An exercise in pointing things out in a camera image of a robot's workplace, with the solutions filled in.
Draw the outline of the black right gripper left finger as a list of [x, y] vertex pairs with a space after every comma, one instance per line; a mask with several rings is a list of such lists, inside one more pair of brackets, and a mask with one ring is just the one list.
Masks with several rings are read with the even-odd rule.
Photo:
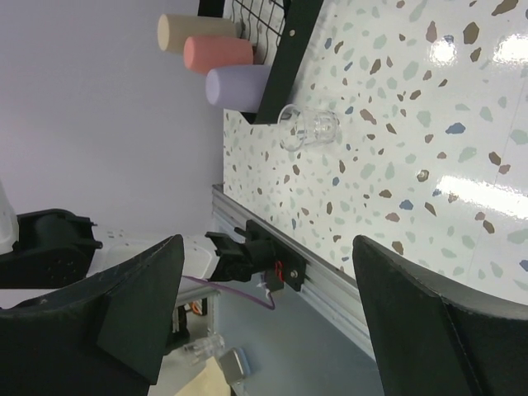
[[145, 395], [184, 264], [174, 235], [120, 265], [1, 312], [3, 395]]

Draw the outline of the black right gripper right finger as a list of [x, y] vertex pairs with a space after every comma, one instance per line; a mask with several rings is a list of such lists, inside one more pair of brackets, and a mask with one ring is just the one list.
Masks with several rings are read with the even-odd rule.
[[525, 395], [527, 307], [357, 235], [352, 261], [387, 395]]

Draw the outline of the clear glass cup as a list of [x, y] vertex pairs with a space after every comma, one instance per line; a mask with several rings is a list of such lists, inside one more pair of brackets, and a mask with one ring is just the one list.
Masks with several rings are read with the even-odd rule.
[[340, 121], [334, 112], [294, 104], [282, 109], [277, 125], [285, 131], [280, 147], [288, 152], [330, 144], [340, 130]]

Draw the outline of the purple plastic cup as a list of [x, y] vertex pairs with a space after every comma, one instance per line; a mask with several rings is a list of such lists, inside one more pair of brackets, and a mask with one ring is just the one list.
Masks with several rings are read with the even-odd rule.
[[268, 65], [233, 65], [211, 69], [205, 78], [208, 102], [231, 111], [256, 113], [271, 73]]

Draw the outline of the pink plastic cup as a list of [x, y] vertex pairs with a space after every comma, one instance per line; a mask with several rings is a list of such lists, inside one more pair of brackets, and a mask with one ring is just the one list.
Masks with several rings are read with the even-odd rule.
[[227, 36], [198, 35], [186, 39], [183, 61], [187, 69], [207, 74], [211, 69], [253, 64], [252, 43]]

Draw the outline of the beige plastic cup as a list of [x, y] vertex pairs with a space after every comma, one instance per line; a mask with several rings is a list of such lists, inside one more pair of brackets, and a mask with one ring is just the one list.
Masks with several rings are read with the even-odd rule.
[[158, 19], [158, 46], [161, 51], [181, 54], [190, 36], [236, 37], [236, 25], [229, 19], [211, 16], [162, 14]]

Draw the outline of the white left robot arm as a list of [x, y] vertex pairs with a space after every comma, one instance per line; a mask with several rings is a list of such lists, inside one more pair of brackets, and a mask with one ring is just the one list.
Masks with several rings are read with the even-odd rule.
[[[104, 271], [112, 273], [150, 248], [159, 250], [165, 238], [104, 228], [68, 210], [17, 214], [3, 192], [1, 306], [9, 309]], [[207, 281], [219, 259], [210, 239], [196, 235], [183, 237], [181, 251], [161, 262], [141, 259], [138, 264], [143, 268], [131, 281], [135, 295], [175, 299], [182, 276]]]

